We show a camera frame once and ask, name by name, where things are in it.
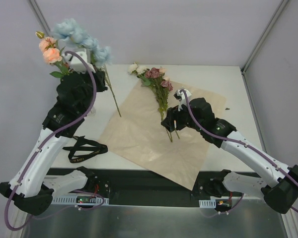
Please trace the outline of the blue flower stem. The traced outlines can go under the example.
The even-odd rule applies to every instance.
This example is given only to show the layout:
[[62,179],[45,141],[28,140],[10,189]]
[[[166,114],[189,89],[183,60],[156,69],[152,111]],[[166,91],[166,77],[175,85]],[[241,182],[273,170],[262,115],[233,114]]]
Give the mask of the blue flower stem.
[[121,115],[112,83],[109,79],[106,64],[111,60],[110,47],[100,47],[96,38],[90,36],[74,19],[65,19],[61,23],[57,23],[51,32],[52,36],[57,40],[64,42],[66,47],[74,50],[86,50],[88,62],[96,71],[105,73],[105,86],[108,86],[119,115]]

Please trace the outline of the peach rose stem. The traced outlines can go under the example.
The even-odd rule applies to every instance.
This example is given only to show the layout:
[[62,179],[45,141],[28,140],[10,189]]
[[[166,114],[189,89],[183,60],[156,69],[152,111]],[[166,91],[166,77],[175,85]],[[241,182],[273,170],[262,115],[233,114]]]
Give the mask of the peach rose stem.
[[59,49],[58,40],[53,37],[46,36],[41,31],[36,31],[35,35],[40,39],[39,49],[42,52],[43,60],[50,66],[55,66],[59,71],[53,71],[50,73],[54,78],[61,79],[65,75],[69,75],[73,72],[70,69],[69,64],[62,56],[64,48]]

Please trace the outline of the orange wrapping paper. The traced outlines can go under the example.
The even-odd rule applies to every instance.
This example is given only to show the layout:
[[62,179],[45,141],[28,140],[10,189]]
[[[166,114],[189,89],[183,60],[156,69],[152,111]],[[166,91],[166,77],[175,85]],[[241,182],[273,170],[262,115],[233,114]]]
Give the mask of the orange wrapping paper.
[[138,82],[99,141],[109,151],[192,190],[210,144],[187,127],[173,133],[170,140],[157,108],[151,90]]

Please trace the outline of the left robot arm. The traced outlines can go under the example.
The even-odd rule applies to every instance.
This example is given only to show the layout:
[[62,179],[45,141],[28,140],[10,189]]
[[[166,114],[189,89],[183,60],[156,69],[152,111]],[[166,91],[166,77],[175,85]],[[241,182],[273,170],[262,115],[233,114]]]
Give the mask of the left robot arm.
[[72,164],[108,152],[106,145],[75,135],[84,121],[82,115],[92,104],[93,85],[98,92],[108,89],[104,71],[94,73],[92,78],[87,73],[77,72],[61,78],[57,101],[42,123],[35,147],[18,174],[9,182],[0,183],[0,194],[11,198],[21,211],[38,216],[59,195],[76,189],[85,193],[94,190],[94,173],[83,166],[53,182],[43,181],[62,150],[68,152]]

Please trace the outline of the artificial flower bunch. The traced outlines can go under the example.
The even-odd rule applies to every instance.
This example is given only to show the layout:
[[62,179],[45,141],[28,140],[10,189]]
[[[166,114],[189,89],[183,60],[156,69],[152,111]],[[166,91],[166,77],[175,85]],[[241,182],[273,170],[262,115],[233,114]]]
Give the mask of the artificial flower bunch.
[[134,74],[140,79],[142,86],[149,88],[158,103],[158,112],[160,121],[163,121],[167,114],[169,93],[173,90],[172,83],[168,76],[165,75],[164,67],[148,68],[144,65],[133,63],[128,67],[128,73]]

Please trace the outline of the black ribbon gold lettering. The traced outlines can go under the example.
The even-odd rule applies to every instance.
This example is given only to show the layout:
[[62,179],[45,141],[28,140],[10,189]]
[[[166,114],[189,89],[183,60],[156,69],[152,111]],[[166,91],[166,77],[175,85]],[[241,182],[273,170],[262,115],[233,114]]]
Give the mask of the black ribbon gold lettering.
[[68,151],[68,159],[72,164],[81,163],[108,152],[107,145],[86,139],[85,136],[73,136],[73,139],[76,141],[73,146],[63,147],[63,150]]

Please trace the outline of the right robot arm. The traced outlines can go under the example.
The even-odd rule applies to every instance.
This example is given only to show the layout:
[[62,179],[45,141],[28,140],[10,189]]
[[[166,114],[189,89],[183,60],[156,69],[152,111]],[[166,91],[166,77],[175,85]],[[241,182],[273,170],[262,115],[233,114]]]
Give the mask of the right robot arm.
[[258,176],[241,175],[222,170],[217,177],[203,183],[209,196],[222,197],[239,192],[263,199],[274,211],[285,214],[298,199],[298,165],[279,162],[252,145],[237,129],[224,119],[215,117],[204,98],[167,109],[161,122],[169,132],[191,128],[210,144],[234,155]]

